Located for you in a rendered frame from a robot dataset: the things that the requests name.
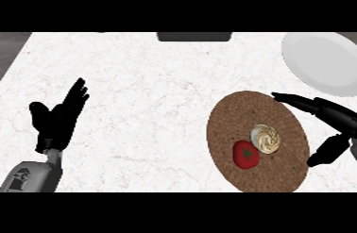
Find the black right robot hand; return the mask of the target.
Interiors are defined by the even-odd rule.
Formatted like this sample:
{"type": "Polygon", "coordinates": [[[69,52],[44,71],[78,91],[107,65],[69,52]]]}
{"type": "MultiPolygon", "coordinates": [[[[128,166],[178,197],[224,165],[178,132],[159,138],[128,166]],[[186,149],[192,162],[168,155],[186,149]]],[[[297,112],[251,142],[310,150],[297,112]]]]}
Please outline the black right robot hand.
{"type": "Polygon", "coordinates": [[[273,93],[275,100],[315,115],[340,133],[331,136],[307,159],[307,165],[316,167],[331,164],[357,142],[357,112],[327,99],[309,99],[288,93],[273,93]]]}

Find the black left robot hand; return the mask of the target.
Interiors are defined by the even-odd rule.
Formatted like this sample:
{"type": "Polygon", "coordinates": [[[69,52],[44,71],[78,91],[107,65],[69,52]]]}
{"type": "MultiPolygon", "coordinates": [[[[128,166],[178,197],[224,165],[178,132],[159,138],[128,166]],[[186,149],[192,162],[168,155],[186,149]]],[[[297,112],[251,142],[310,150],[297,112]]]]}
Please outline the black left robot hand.
{"type": "Polygon", "coordinates": [[[76,81],[64,101],[54,109],[41,102],[30,104],[33,126],[38,130],[36,151],[44,153],[50,149],[63,151],[72,141],[79,116],[90,98],[85,80],[76,81]]]}

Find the white round plate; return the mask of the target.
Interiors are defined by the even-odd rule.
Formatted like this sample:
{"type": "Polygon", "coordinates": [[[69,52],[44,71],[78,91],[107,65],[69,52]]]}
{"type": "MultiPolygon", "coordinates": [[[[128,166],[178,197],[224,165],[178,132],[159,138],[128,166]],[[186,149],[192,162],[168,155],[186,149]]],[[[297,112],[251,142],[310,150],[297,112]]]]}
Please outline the white round plate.
{"type": "Polygon", "coordinates": [[[298,79],[318,91],[357,96],[357,43],[337,32],[289,32],[282,57],[298,79]]]}

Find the round brown cork placemat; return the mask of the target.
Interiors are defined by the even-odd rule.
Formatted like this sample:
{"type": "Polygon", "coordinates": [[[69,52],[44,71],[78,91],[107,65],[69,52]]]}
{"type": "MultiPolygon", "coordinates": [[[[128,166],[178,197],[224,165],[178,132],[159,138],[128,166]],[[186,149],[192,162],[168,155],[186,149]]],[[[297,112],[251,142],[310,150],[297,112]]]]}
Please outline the round brown cork placemat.
{"type": "Polygon", "coordinates": [[[300,121],[261,92],[230,94],[212,109],[211,157],[241,191],[292,192],[307,177],[310,147],[300,121]]]}

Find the red tomato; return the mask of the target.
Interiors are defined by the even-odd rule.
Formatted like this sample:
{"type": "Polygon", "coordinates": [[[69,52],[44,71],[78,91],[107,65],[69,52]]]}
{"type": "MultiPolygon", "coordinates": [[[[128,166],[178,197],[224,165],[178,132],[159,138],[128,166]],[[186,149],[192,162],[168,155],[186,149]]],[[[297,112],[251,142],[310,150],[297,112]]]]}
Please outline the red tomato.
{"type": "Polygon", "coordinates": [[[238,141],[233,146],[233,161],[241,169],[251,169],[260,163],[260,151],[249,141],[238,141]]]}

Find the dark grey appliance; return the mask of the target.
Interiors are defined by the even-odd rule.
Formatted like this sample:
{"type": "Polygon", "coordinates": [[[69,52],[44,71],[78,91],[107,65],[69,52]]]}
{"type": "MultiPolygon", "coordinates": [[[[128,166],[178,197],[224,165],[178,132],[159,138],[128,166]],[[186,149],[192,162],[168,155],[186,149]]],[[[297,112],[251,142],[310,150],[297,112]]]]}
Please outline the dark grey appliance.
{"type": "Polygon", "coordinates": [[[227,42],[230,32],[158,32],[162,42],[227,42]]]}

